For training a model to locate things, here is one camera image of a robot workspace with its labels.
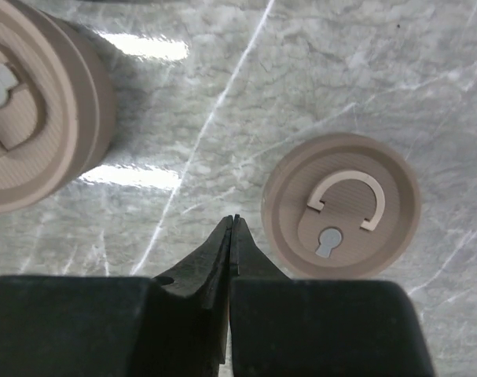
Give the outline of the beige lid with handle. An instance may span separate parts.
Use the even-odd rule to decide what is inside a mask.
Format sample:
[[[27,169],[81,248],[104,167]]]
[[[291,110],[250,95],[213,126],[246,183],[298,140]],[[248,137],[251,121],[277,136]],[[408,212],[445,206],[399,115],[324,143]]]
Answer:
[[[47,16],[0,1],[0,213],[46,198],[86,163],[76,51]]]

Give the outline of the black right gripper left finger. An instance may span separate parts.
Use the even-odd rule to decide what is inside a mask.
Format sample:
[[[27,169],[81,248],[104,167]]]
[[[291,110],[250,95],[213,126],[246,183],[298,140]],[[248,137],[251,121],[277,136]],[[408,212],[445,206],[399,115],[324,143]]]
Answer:
[[[0,276],[0,376],[216,376],[231,219],[153,278]]]

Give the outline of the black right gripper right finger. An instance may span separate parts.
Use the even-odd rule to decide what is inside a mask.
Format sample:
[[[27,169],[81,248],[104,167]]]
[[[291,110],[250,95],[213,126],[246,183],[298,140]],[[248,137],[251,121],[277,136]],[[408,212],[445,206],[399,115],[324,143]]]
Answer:
[[[235,217],[229,318],[236,376],[433,376],[405,291],[386,280],[286,277]]]

